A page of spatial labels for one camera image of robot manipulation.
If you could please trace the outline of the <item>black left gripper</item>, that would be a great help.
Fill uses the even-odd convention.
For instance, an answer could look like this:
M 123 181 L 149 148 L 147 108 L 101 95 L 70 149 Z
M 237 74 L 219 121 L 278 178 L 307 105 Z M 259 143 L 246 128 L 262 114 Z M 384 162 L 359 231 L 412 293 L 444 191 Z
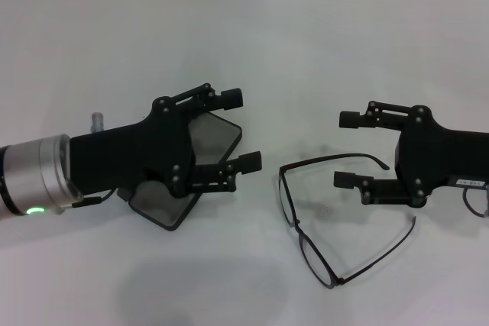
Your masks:
M 197 111 L 243 106 L 240 89 L 218 94 L 210 84 L 154 100 L 142 121 L 70 140 L 70 179 L 83 195 L 111 189 L 134 194 L 147 181 L 167 187 L 175 198 L 193 192 L 195 165 L 189 120 Z

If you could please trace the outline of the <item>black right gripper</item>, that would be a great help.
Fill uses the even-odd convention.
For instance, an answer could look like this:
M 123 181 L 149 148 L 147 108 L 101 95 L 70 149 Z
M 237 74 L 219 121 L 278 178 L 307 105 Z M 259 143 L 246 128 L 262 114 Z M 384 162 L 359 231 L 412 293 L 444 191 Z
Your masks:
M 423 105 L 405 107 L 370 101 L 366 112 L 342 111 L 339 127 L 399 128 L 398 179 L 375 179 L 336 171 L 333 185 L 357 188 L 363 205 L 421 208 L 442 186 L 485 189 L 488 184 L 488 134 L 441 126 Z

